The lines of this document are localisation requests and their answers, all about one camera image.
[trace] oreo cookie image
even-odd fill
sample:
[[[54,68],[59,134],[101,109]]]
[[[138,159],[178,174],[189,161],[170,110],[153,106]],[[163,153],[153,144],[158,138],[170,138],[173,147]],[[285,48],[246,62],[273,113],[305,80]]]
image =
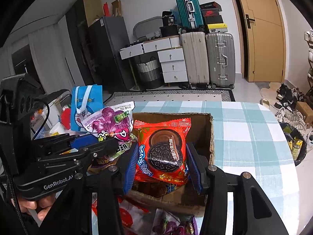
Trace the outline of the oreo cookie image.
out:
[[[163,172],[177,171],[183,163],[181,149],[170,146],[169,142],[159,142],[150,147],[147,153],[148,163],[155,169]]]
[[[171,129],[159,129],[155,131],[149,137],[149,146],[152,147],[160,142],[168,142],[170,138],[174,137],[176,148],[181,150],[182,148],[182,138],[178,132]]]

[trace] laundry basket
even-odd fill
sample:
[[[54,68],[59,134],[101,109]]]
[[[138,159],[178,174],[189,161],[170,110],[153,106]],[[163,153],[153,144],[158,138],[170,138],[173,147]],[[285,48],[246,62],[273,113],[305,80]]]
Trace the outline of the laundry basket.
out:
[[[155,89],[164,84],[159,61],[137,64],[140,79],[146,89]]]
[[[296,129],[294,128],[292,125],[288,124],[288,123],[279,123],[281,125],[281,129],[284,130],[285,127],[289,126],[291,129],[292,129],[292,132],[290,133],[290,136],[292,138],[297,138],[299,140],[303,140],[302,142],[302,146],[301,146],[301,149],[300,149],[300,152],[299,152],[299,156],[296,160],[294,160],[295,162],[295,166],[299,165],[303,159],[306,157],[306,141],[304,140],[303,136],[301,135],[301,133]]]

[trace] refrigerator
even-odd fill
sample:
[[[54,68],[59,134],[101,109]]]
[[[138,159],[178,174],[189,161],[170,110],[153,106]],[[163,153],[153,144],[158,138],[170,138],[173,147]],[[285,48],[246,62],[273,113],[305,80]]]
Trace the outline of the refrigerator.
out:
[[[110,93],[131,89],[135,82],[130,65],[119,53],[130,45],[124,18],[104,16],[89,27],[89,35],[103,89]]]

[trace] white ribbon handle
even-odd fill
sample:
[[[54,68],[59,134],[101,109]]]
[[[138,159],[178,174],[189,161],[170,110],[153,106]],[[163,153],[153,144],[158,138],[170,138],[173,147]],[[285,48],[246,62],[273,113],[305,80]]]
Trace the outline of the white ribbon handle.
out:
[[[75,107],[76,107],[76,112],[78,114],[81,114],[83,111],[86,110],[89,94],[90,94],[90,91],[92,89],[92,85],[87,86],[87,89],[86,89],[85,94],[84,94],[83,102],[82,102],[80,108],[77,108],[78,89],[79,89],[79,86],[76,87],[76,89],[75,89]]]

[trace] wooden door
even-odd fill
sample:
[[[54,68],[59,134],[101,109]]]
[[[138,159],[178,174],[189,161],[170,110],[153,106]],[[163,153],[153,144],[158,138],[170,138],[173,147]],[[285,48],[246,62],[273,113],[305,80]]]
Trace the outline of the wooden door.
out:
[[[276,0],[240,1],[248,37],[248,81],[282,82],[285,44]]]

